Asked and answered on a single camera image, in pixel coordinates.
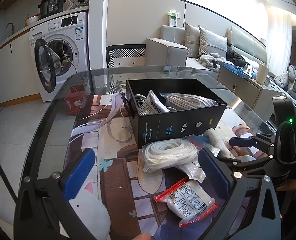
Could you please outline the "person's left hand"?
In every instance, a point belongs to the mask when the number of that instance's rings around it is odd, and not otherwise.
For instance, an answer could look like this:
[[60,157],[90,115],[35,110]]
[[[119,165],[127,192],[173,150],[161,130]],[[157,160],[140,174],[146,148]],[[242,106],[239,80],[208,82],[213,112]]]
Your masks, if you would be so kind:
[[141,233],[139,235],[137,235],[133,240],[151,240],[152,237],[149,233]]

